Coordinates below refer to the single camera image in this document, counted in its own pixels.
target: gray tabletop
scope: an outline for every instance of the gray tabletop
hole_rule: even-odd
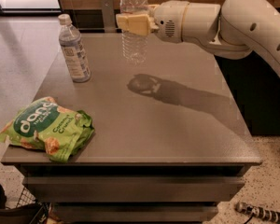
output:
[[[151,35],[146,62],[132,65],[122,57],[120,34],[84,35],[83,43],[91,80],[73,83],[59,53],[35,97],[92,116],[95,135],[69,163],[260,163],[213,55]],[[50,161],[9,146],[2,162]]]

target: white robotic arm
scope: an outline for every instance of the white robotic arm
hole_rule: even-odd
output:
[[[168,42],[190,42],[220,57],[254,50],[280,76],[280,13],[266,0],[226,0],[223,6],[169,1],[148,15],[117,16],[119,28]]]

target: bottle cap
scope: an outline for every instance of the bottle cap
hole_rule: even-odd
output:
[[[68,14],[62,14],[58,16],[60,25],[70,25],[72,24],[71,17]]]

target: clear plastic bottle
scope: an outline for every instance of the clear plastic bottle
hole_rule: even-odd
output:
[[[88,59],[81,41],[80,31],[72,25],[68,14],[58,17],[62,29],[59,34],[59,43],[69,73],[74,82],[84,82],[91,78]]]
[[[120,13],[148,14],[147,0],[120,0]],[[122,31],[123,56],[128,63],[143,63],[147,56],[147,37]]]

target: chip bag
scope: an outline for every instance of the chip bag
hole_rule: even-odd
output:
[[[0,142],[46,150],[52,161],[67,162],[94,132],[84,111],[63,108],[52,97],[32,102],[0,132]]]

